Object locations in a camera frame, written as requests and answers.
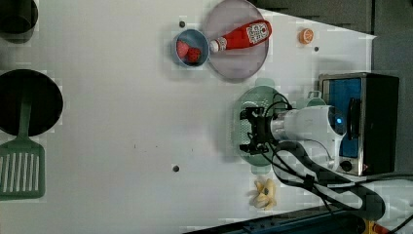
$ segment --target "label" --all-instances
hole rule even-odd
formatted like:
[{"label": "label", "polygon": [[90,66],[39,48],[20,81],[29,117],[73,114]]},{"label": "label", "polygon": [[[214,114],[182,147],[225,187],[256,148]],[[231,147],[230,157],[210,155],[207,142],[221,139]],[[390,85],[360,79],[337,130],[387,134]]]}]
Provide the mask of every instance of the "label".
[{"label": "label", "polygon": [[250,25],[246,29],[246,34],[249,38],[249,43],[257,44],[258,42],[264,40],[268,37],[268,28],[265,22],[259,22]]},{"label": "label", "polygon": [[219,45],[219,50],[218,51],[225,51],[227,49],[227,39],[220,37],[216,39],[216,42]]}]

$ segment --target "green spatula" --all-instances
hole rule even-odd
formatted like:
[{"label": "green spatula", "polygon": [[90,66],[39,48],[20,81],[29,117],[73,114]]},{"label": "green spatula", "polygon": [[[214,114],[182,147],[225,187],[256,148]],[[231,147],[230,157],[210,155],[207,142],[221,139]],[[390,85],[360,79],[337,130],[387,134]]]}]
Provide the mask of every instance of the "green spatula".
[{"label": "green spatula", "polygon": [[0,145],[0,201],[35,199],[45,194],[45,149],[28,137],[31,97],[23,94],[19,134]]}]

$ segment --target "black cord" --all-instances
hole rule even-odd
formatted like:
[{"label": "black cord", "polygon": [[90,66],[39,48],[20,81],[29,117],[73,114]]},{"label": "black cord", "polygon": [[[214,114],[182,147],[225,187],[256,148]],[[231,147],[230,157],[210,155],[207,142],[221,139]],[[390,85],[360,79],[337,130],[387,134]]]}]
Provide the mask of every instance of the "black cord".
[{"label": "black cord", "polygon": [[271,107],[275,106],[276,104],[281,104],[281,103],[285,104],[287,106],[286,109],[292,109],[292,106],[288,102],[283,101],[283,100],[276,101],[276,102],[272,103],[270,106],[267,107],[267,109],[265,110],[264,117],[267,117],[268,111],[270,111]]},{"label": "black cord", "polygon": [[[318,189],[315,185],[313,186],[313,188],[314,188],[318,193],[321,193],[321,192],[319,191],[319,189]],[[324,206],[325,206],[325,207],[328,209],[328,211],[330,212],[331,217],[337,222],[337,224],[341,227],[341,229],[342,229],[342,230],[346,230],[346,231],[348,231],[348,232],[350,232],[350,233],[353,233],[352,230],[350,230],[349,228],[344,227],[344,226],[342,225],[342,223],[340,222],[340,220],[338,220],[337,216],[336,216],[336,215],[334,214],[334,212],[331,210],[330,206],[328,206],[328,204],[327,204],[327,202],[325,201],[325,199],[324,199],[323,197],[321,197],[321,196],[319,196],[319,197],[321,198],[322,202],[324,203]]]},{"label": "black cord", "polygon": [[401,225],[399,225],[397,228],[393,229],[392,231],[388,232],[388,234],[394,234],[396,231],[400,230],[403,228],[407,223],[409,223],[413,219],[413,215],[408,217],[404,222],[402,222]]},{"label": "black cord", "polygon": [[288,99],[287,99],[284,95],[282,95],[282,94],[280,94],[280,93],[276,93],[276,94],[273,95],[273,101],[274,101],[274,99],[276,98],[276,96],[280,96],[280,97],[283,98],[284,101],[288,102]]}]

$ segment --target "strawberry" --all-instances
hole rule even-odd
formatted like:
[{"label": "strawberry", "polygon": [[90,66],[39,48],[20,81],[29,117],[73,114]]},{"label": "strawberry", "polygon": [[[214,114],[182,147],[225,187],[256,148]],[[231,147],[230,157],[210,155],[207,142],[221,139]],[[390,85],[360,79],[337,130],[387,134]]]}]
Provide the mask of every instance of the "strawberry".
[{"label": "strawberry", "polygon": [[201,50],[198,48],[189,48],[188,54],[186,55],[189,62],[197,62],[201,56]]},{"label": "strawberry", "polygon": [[186,54],[188,53],[189,45],[183,41],[176,42],[176,51],[178,52],[178,56],[183,59]]}]

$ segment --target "spatula handle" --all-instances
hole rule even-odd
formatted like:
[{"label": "spatula handle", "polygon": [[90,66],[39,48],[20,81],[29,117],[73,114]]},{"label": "spatula handle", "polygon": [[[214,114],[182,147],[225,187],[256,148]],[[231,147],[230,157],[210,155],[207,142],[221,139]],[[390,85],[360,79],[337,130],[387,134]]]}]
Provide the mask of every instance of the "spatula handle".
[{"label": "spatula handle", "polygon": [[28,137],[28,127],[31,114],[31,91],[23,89],[20,108],[19,135],[18,137]]}]

